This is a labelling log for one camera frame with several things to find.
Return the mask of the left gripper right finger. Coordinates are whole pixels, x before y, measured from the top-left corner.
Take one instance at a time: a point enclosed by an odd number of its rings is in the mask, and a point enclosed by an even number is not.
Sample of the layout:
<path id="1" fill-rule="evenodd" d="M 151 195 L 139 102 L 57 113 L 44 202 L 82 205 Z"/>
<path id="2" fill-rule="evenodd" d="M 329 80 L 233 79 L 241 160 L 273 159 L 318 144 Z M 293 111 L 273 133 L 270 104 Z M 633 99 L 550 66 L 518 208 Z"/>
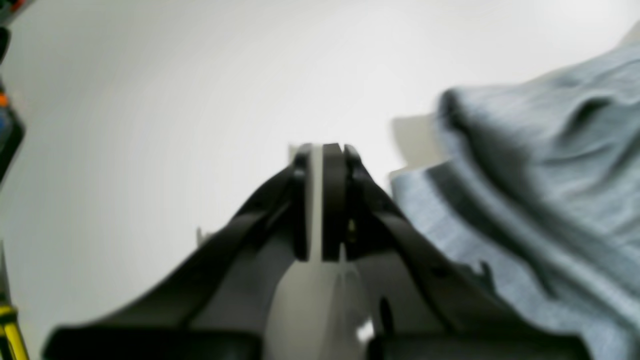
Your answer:
<path id="1" fill-rule="evenodd" d="M 358 271 L 374 335 L 367 360 L 589 360 L 576 335 L 528 323 L 492 273 L 464 271 L 409 222 L 354 146 L 322 146 L 322 259 Z"/>

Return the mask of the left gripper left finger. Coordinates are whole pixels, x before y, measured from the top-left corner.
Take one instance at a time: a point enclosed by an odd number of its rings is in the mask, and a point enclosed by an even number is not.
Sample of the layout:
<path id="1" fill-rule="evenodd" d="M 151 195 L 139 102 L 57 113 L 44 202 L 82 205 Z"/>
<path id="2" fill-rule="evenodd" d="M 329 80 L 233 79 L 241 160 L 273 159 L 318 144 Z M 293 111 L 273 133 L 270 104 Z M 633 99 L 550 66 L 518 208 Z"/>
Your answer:
<path id="1" fill-rule="evenodd" d="M 312 186 L 304 144 L 165 279 L 105 317 L 58 327 L 43 358 L 260 360 L 277 287 L 310 256 Z"/>

